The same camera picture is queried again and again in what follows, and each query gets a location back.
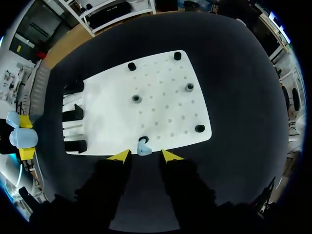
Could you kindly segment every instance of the light blue object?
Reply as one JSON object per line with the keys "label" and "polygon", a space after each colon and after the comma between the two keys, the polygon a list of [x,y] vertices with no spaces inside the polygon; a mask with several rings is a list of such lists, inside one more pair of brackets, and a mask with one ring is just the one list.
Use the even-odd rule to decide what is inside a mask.
{"label": "light blue object", "polygon": [[32,128],[16,128],[10,134],[10,143],[18,149],[32,148],[38,143],[38,135]]}
{"label": "light blue object", "polygon": [[148,147],[145,143],[146,139],[142,139],[137,144],[137,154],[140,156],[146,156],[152,153],[152,149]]}
{"label": "light blue object", "polygon": [[5,119],[5,122],[13,128],[20,127],[20,117],[15,111],[10,111]]}

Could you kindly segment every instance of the floor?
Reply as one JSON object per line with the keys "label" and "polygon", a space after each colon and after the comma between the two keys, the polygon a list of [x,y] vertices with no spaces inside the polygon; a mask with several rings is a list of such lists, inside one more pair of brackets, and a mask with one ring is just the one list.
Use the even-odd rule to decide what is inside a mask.
{"label": "floor", "polygon": [[[117,22],[101,31],[99,31],[96,36],[110,30],[111,28],[122,24],[126,21],[149,16],[151,13],[142,14],[139,16],[131,17],[129,19],[125,19],[123,21]],[[68,54],[78,48],[80,45],[84,44],[86,41],[90,40],[92,36],[84,29],[84,27],[79,23],[75,28],[69,31],[62,39],[60,39],[48,52],[44,62],[46,66],[52,69],[55,65],[57,65],[63,58],[65,58]]]}

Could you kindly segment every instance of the round black knob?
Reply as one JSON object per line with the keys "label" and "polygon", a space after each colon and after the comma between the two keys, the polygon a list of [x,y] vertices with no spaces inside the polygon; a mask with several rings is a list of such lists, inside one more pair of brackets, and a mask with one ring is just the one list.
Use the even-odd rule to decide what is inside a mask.
{"label": "round black knob", "polygon": [[204,132],[204,131],[205,131],[205,125],[197,125],[197,126],[195,127],[195,131],[196,131],[197,133],[202,133],[202,132]]}
{"label": "round black knob", "polygon": [[137,67],[136,67],[136,65],[133,62],[130,62],[128,64],[128,68],[129,68],[130,71],[134,71]]}
{"label": "round black knob", "polygon": [[175,60],[180,60],[182,54],[180,52],[175,52]]}
{"label": "round black knob", "polygon": [[87,10],[90,10],[90,9],[92,8],[92,5],[88,3],[88,4],[86,5],[86,8],[87,8]]}
{"label": "round black knob", "polygon": [[148,137],[147,136],[141,136],[138,141],[140,142],[142,139],[145,139],[145,144],[148,142]]}

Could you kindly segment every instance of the shelf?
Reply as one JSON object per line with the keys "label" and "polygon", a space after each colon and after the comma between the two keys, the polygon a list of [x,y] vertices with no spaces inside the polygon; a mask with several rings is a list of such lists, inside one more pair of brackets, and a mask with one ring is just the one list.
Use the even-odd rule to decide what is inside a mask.
{"label": "shelf", "polygon": [[97,5],[97,6],[92,7],[90,10],[85,11],[79,17],[80,17],[80,19],[82,19],[83,17],[86,17],[88,14],[90,14],[90,13],[100,9],[101,7],[103,7],[103,6],[107,5],[107,4],[110,4],[110,3],[114,2],[114,1],[116,1],[116,0],[107,0],[107,1],[101,3],[101,4]]}
{"label": "shelf", "polygon": [[69,5],[74,0],[68,0],[66,3]]}
{"label": "shelf", "polygon": [[152,12],[152,9],[148,8],[148,9],[145,9],[145,10],[142,10],[142,11],[131,12],[131,13],[126,14],[124,16],[118,17],[118,18],[116,18],[116,19],[114,19],[112,21],[109,21],[108,23],[103,24],[100,27],[97,27],[97,28],[93,29],[92,33],[96,33],[97,31],[99,31],[99,30],[101,30],[101,29],[103,29],[103,28],[105,28],[105,27],[107,27],[107,26],[109,26],[109,25],[111,25],[113,23],[116,23],[118,21],[125,20],[127,18],[130,18],[130,17],[133,17],[133,16],[137,16],[137,15],[140,15],[140,14],[144,14],[144,13],[148,13],[148,12]]}

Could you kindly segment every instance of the cable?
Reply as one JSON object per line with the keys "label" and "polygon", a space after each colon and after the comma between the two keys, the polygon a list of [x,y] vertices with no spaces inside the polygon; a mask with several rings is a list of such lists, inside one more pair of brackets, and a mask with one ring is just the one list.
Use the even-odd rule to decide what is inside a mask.
{"label": "cable", "polygon": [[292,149],[292,150],[290,150],[287,154],[289,155],[289,154],[291,154],[291,153],[294,153],[294,150],[295,150],[295,149],[297,149],[297,148],[299,148],[299,147],[301,147],[301,145],[299,145],[299,146],[297,146],[297,147],[293,148],[293,149]]}
{"label": "cable", "polygon": [[41,169],[40,169],[40,165],[39,165],[39,161],[38,161],[38,157],[37,157],[36,151],[35,151],[35,157],[36,157],[36,162],[37,162],[38,170],[39,170],[39,173],[40,173],[40,176],[41,176],[41,180],[42,180],[42,189],[44,189],[43,175],[42,175],[42,172],[41,172]]}

